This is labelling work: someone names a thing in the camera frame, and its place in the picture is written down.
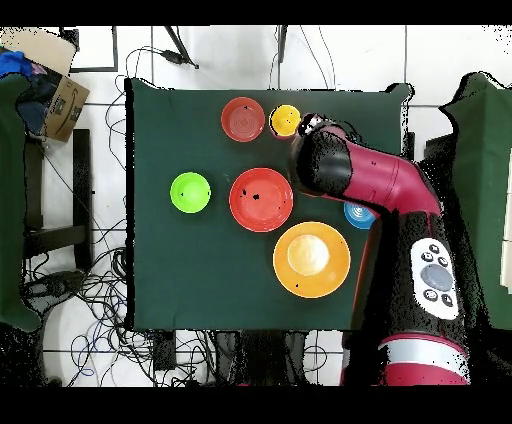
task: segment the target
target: electrical cord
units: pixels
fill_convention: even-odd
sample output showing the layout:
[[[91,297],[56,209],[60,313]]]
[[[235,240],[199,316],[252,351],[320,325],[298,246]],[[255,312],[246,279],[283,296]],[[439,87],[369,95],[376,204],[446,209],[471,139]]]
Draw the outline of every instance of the electrical cord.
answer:
[[[274,39],[276,40],[276,43],[278,42],[277,37],[276,37],[278,27],[279,27],[279,25],[276,25],[276,30],[274,31]],[[270,65],[270,75],[269,75],[269,81],[268,81],[268,89],[269,90],[270,90],[270,85],[272,84],[272,71],[274,70],[274,62],[276,60],[277,53],[278,52],[276,52],[276,54],[274,55],[274,58],[272,59],[272,64]]]
[[[304,35],[304,39],[306,40],[306,43],[307,43],[307,45],[309,47],[309,51],[311,52],[311,55],[313,56],[313,59],[315,59],[315,62],[318,65],[318,69],[320,69],[320,72],[322,73],[322,78],[324,79],[324,82],[325,82],[325,88],[329,89],[329,85],[327,84],[327,80],[325,79],[324,71],[322,70],[322,67],[320,66],[320,63],[318,63],[318,60],[316,60],[316,56],[313,53],[313,49],[311,49],[311,46],[309,45],[309,41],[308,41],[308,38],[306,37],[306,33],[304,32],[304,29],[302,28],[302,25],[299,25],[299,26],[300,26],[300,30],[302,31],[302,35]]]
[[[333,79],[334,79],[334,89],[336,90],[336,71],[334,70],[334,62],[332,61],[331,51],[329,50],[329,47],[327,47],[327,43],[324,40],[324,35],[322,34],[320,25],[318,25],[318,32],[320,33],[320,37],[322,37],[322,41],[324,43],[325,49],[327,50],[327,54],[329,55],[329,59],[331,59],[332,75],[333,75]]]

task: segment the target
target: green cup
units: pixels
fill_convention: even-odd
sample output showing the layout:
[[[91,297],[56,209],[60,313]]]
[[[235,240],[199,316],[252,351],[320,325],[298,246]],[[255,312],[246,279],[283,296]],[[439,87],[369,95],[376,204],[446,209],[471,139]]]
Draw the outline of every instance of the green cup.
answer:
[[[196,213],[210,200],[210,184],[202,175],[185,172],[172,182],[170,194],[172,204],[181,212]]]

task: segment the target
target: metal stand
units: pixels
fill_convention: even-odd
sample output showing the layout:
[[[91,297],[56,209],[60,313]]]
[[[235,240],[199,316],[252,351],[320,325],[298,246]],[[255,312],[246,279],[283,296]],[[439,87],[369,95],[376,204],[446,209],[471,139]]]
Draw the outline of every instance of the metal stand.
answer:
[[[183,61],[181,63],[189,63],[194,66],[194,68],[199,69],[199,65],[196,65],[192,60],[190,59],[190,56],[188,55],[187,49],[181,42],[181,39],[174,33],[174,30],[171,26],[164,26],[164,28],[169,33],[169,36],[172,38],[172,41],[178,51],[180,52],[180,55],[183,57]]]
[[[277,35],[277,63],[281,64],[284,60],[284,47],[286,44],[286,33],[288,32],[288,25],[280,25]]]
[[[281,63],[284,60],[284,47],[286,44],[286,33],[288,25],[279,25],[277,35],[277,89],[281,89]]]

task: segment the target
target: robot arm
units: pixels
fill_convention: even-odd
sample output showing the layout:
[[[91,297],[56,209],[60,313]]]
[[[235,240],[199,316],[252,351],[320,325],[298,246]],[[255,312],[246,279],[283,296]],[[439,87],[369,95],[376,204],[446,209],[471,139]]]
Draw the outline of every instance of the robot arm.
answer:
[[[413,163],[357,144],[356,134],[307,115],[289,177],[308,195],[369,207],[342,384],[468,384],[463,310],[441,208]]]
[[[290,177],[306,193],[356,201],[378,213],[441,214],[434,190],[415,164],[354,143],[339,124],[318,115],[307,115],[298,133]]]

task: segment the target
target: red bowl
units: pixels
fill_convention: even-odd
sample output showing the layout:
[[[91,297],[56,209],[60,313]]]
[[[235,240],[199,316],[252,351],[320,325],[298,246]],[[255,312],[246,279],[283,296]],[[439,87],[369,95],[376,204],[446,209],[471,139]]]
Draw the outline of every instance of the red bowl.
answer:
[[[247,142],[258,137],[265,126],[265,112],[253,99],[237,97],[222,110],[224,132],[235,141]]]
[[[293,191],[279,172],[268,168],[249,169],[233,183],[229,208],[242,227],[257,233],[272,231],[290,216]]]

